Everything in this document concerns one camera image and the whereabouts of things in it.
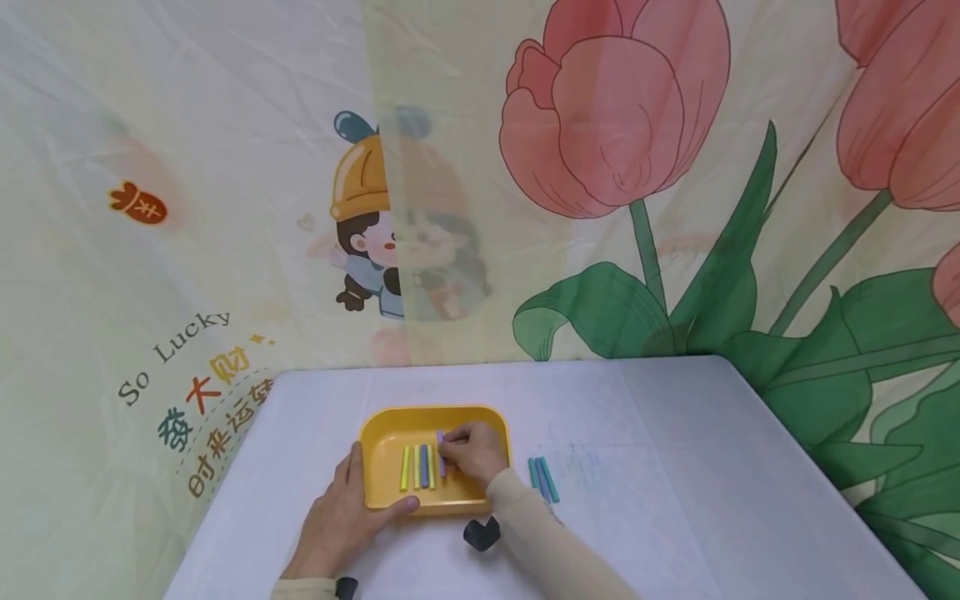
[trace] white tablecloth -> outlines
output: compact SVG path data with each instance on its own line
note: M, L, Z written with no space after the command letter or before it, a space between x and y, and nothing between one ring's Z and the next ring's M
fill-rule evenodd
M498 409L521 476L546 457L556 515L643 600L924 598L718 357L284 374L166 598L268 598L364 420L413 404ZM357 600L539 597L466 520L385 532L349 573Z

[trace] blue chalk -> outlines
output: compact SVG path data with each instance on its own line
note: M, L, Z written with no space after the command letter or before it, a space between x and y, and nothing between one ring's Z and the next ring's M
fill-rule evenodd
M553 504L553 500L550 498L550 488L546 483L546 474L543 472L543 464L538 460L534 460L534 465L537 466L537 477L540 479L540 495L543 496L547 504Z
M430 459L427 456L428 450L426 449L426 444L420 445L420 476L423 478L422 486L425 488L430 487L430 465L427 463Z
M534 490L540 491L540 478L537 476L537 465L534 463L534 459L527 459L527 467L530 468L530 485Z

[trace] teal chalk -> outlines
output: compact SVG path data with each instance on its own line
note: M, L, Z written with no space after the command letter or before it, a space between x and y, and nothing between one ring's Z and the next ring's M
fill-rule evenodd
M534 463L534 459L527 459L527 467L530 468L530 485L534 487L534 490L540 491L540 478L537 476L537 464Z
M547 483L546 473L543 472L543 463L540 459L537 459L534 461L534 465L537 466L537 476L540 478L540 495L543 496L547 504L552 504L553 496L550 495L550 489L548 488L550 484Z
M553 485L553 477L550 475L550 467L546 465L546 459L541 456L537 459L537 462L540 463L543 474L546 476L546 485L550 488L550 497L553 499L553 503L560 502L560 495L557 494L557 488Z

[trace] printed fabric backdrop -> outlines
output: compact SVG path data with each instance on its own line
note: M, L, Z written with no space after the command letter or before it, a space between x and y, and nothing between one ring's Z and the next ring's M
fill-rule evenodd
M3 3L0 596L161 597L281 372L717 353L960 600L957 56L953 0Z

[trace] black object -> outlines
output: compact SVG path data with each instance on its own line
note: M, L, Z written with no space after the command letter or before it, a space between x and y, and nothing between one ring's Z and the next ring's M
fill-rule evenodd
M352 577L341 577L337 580L337 590L333 592L333 595L340 600L353 600L353 594L357 592L359 587L360 582Z
M487 525L481 525L480 521L474 519L467 523L464 528L464 541L477 552L486 552L500 539L500 523L492 516L487 521Z

